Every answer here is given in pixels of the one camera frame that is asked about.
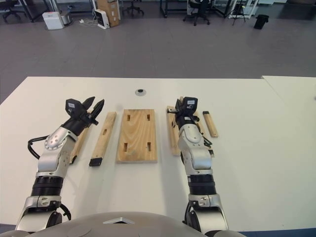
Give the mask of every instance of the white desk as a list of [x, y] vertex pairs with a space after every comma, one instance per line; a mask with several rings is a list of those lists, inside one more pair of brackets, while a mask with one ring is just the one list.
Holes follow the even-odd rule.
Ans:
[[316, 137], [316, 78], [263, 76], [292, 112]]
[[[138, 88], [146, 89], [146, 96], [136, 96]], [[106, 104], [100, 125], [91, 128], [64, 181], [62, 201], [73, 217], [127, 210], [181, 221], [188, 185], [180, 159], [170, 152], [165, 114], [181, 95], [197, 97], [200, 114], [209, 110], [217, 126], [214, 178], [232, 230], [315, 227], [316, 138], [290, 116], [264, 79], [27, 78], [0, 105], [0, 223], [15, 224], [31, 193], [37, 160], [27, 141], [53, 132], [67, 119], [66, 99], [89, 96]], [[148, 108], [156, 112], [158, 163], [115, 164], [123, 109]], [[118, 117], [106, 158], [91, 168], [109, 111]], [[42, 144], [35, 149], [40, 153]], [[175, 190], [179, 185], [182, 192]]]

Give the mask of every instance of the wooden plank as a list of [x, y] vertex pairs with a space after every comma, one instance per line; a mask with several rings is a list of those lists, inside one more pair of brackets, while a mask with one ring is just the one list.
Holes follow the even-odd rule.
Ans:
[[154, 110], [124, 110], [116, 161], [157, 162]]
[[[174, 107], [167, 106], [167, 109], [174, 110]], [[168, 130], [169, 130], [171, 152], [174, 156], [179, 156], [180, 155], [180, 149], [178, 148], [179, 128], [175, 124], [174, 114], [167, 113], [167, 123], [168, 123]]]
[[78, 140], [76, 141], [74, 149], [70, 153], [70, 164], [73, 164], [80, 153], [81, 147], [84, 143], [85, 137], [87, 136], [89, 127], [86, 127], [82, 133], [79, 135]]
[[[173, 106], [167, 106], [167, 109], [174, 110], [175, 108]], [[199, 126], [201, 133], [204, 137], [206, 137], [209, 140], [208, 133], [205, 132], [204, 126], [201, 122], [201, 118], [196, 111], [194, 113], [194, 116], [197, 116], [200, 120], [199, 122], [196, 122], [196, 124]], [[170, 137], [170, 146], [171, 146], [171, 152], [174, 156], [180, 156], [180, 149], [178, 148], [178, 141], [179, 141], [179, 128], [178, 125], [175, 123], [175, 114], [167, 113], [168, 118], [168, 130], [169, 130], [169, 137]]]
[[116, 112], [108, 112], [103, 123], [97, 144], [95, 145], [89, 166], [100, 166], [103, 156], [107, 150], [108, 143], [117, 117]]
[[203, 116], [208, 128], [208, 131], [211, 134], [211, 137], [218, 137], [217, 129], [215, 127], [212, 116], [209, 114], [209, 111], [203, 111]]

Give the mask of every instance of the silver robot arm segment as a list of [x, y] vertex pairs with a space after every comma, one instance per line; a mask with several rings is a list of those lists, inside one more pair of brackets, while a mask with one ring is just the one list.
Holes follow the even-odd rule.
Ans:
[[60, 207], [71, 220], [69, 210], [61, 203], [61, 189], [69, 166], [70, 153], [80, 133], [92, 123], [97, 125], [95, 118], [101, 112], [104, 100], [96, 104], [91, 113], [87, 109], [94, 97], [83, 103], [69, 99], [66, 111], [70, 115], [63, 125], [45, 140], [45, 150], [39, 158], [38, 171], [32, 192], [26, 198], [16, 230], [37, 232], [60, 224], [62, 216], [56, 210]]
[[190, 188], [184, 223], [212, 236], [220, 230], [228, 230], [228, 224], [220, 196], [215, 189], [211, 153], [195, 123], [198, 118], [193, 113], [197, 104], [197, 98], [180, 98], [175, 111], [171, 113], [175, 113], [179, 127], [178, 147]]

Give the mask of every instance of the trash bin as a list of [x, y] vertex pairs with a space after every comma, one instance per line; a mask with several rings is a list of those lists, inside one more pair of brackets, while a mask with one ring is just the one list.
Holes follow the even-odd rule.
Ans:
[[259, 30], [261, 30], [264, 24], [269, 21], [269, 16], [267, 15], [258, 15], [256, 18], [257, 21], [254, 28]]

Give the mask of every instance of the office chair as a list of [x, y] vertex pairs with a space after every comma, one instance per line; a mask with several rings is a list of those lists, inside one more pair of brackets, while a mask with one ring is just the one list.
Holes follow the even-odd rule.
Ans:
[[132, 5], [131, 5], [130, 7], [128, 7], [127, 9], [124, 9], [124, 10], [122, 11], [122, 14], [123, 14], [123, 15], [124, 15], [124, 12], [125, 12], [125, 11], [127, 11], [127, 13], [129, 13], [129, 11], [132, 10], [131, 16], [134, 17], [133, 11], [136, 10], [136, 11], [138, 11], [138, 14], [139, 14], [139, 13], [142, 13], [142, 15], [144, 16], [144, 11], [141, 10], [139, 7], [135, 7], [135, 6], [134, 6], [134, 2], [135, 2], [135, 1], [140, 1], [140, 2], [141, 2], [142, 0], [130, 0], [130, 2], [131, 2]]
[[8, 23], [8, 21], [6, 20], [6, 18], [9, 15], [15, 15], [16, 18], [18, 18], [19, 20], [21, 20], [21, 17], [17, 14], [17, 13], [24, 13], [24, 15], [26, 16], [24, 11], [17, 11], [17, 10], [12, 10], [11, 8], [14, 7], [16, 4], [18, 4], [17, 0], [5, 0], [5, 1], [0, 1], [0, 9], [2, 10], [9, 10], [8, 12], [5, 12], [3, 14], [3, 19], [5, 23]]
[[202, 18], [204, 21], [207, 21], [207, 24], [209, 25], [209, 19], [206, 17], [205, 12], [209, 5], [209, 0], [188, 0], [189, 6], [194, 9], [198, 9], [197, 13], [192, 13], [191, 15], [186, 15], [186, 17], [183, 19], [183, 21], [186, 21], [188, 18], [194, 18], [193, 25], [197, 25], [198, 18]]

